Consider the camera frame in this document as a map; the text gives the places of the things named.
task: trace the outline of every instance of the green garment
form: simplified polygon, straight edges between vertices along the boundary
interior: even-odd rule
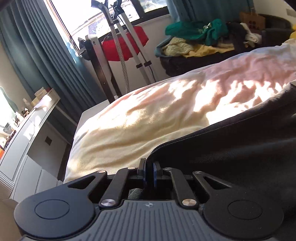
[[[221,36],[228,34],[228,29],[221,19],[217,18],[204,27],[203,22],[176,22],[165,29],[166,35],[183,38],[186,40],[197,40],[207,46],[215,45]]]

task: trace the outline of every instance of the curtain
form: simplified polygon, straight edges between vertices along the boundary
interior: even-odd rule
[[[209,23],[216,18],[223,21],[239,19],[239,13],[249,12],[253,0],[166,0],[174,22],[203,21]]]
[[[54,88],[59,107],[77,123],[83,111],[106,100],[80,59],[71,55],[43,0],[15,0],[2,10],[0,40],[32,99],[41,87]],[[76,127],[68,119],[53,111],[48,120],[72,142]]]

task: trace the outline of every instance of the sunlit blanket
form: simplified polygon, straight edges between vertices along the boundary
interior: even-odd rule
[[[132,91],[79,129],[65,182],[99,169],[114,174],[137,167],[159,144],[237,115],[295,79],[290,40]]]

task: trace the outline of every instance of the brown paper bag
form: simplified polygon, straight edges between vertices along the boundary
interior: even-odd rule
[[[265,17],[259,16],[258,14],[251,12],[240,12],[240,21],[246,23],[253,33],[260,33],[261,30],[265,29]]]

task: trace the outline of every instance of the garment steamer pole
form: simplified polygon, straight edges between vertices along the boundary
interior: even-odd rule
[[[144,48],[143,48],[143,45],[138,37],[138,35],[136,34],[132,24],[130,23],[130,21],[128,20],[128,17],[126,16],[124,10],[121,8],[121,2],[122,0],[118,0],[117,2],[115,2],[115,5],[113,6],[114,8],[114,14],[113,16],[111,16],[110,12],[109,12],[109,9],[108,9],[108,0],[105,0],[105,3],[101,3],[101,2],[98,2],[96,0],[91,0],[91,6],[92,7],[95,7],[95,8],[98,8],[102,11],[102,13],[105,15],[106,19],[107,19],[107,22],[110,26],[110,28],[112,29],[112,27],[114,26],[114,24],[117,25],[117,28],[121,34],[121,36],[123,37],[124,41],[126,42],[126,45],[128,46],[135,62],[136,62],[136,68],[140,70],[140,72],[142,73],[143,77],[144,77],[144,80],[146,82],[147,85],[150,85],[151,83],[155,83],[156,81],[158,81],[158,78],[157,78],[157,75],[156,75],[156,72],[155,70],[153,69],[153,66],[152,66],[152,63],[151,61],[149,60],[148,58],[148,55],[146,54]],[[130,32],[132,38],[134,39],[135,43],[137,44],[139,50],[140,50],[140,53],[142,54],[143,56],[143,59],[145,61],[144,63],[144,66],[145,67],[149,67],[151,68],[151,72],[152,72],[152,75],[153,75],[153,79],[150,80],[144,67],[143,67],[143,64],[141,63],[136,51],[134,50],[132,44],[130,43],[126,33],[124,32],[122,26],[120,25],[119,23],[119,20],[118,20],[118,16],[120,16],[128,31]]]

